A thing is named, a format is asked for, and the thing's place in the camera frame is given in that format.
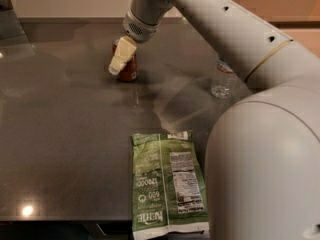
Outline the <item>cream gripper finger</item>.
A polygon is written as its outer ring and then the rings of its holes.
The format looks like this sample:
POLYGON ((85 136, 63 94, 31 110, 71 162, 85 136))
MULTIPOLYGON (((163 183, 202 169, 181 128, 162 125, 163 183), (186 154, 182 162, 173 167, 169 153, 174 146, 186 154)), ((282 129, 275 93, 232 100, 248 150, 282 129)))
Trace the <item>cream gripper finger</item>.
POLYGON ((135 41, 129 36, 122 36, 116 43, 113 58, 109 65, 109 72, 118 75, 133 58, 137 50, 135 41))

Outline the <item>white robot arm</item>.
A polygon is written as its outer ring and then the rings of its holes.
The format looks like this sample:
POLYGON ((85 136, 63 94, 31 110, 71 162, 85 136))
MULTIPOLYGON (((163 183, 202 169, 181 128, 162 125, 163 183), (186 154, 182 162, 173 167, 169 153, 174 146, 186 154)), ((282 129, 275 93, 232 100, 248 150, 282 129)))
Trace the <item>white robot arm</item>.
POLYGON ((212 240, 320 240, 320 59, 232 0, 132 0, 143 43, 177 8, 253 90, 217 120, 205 182, 212 240))

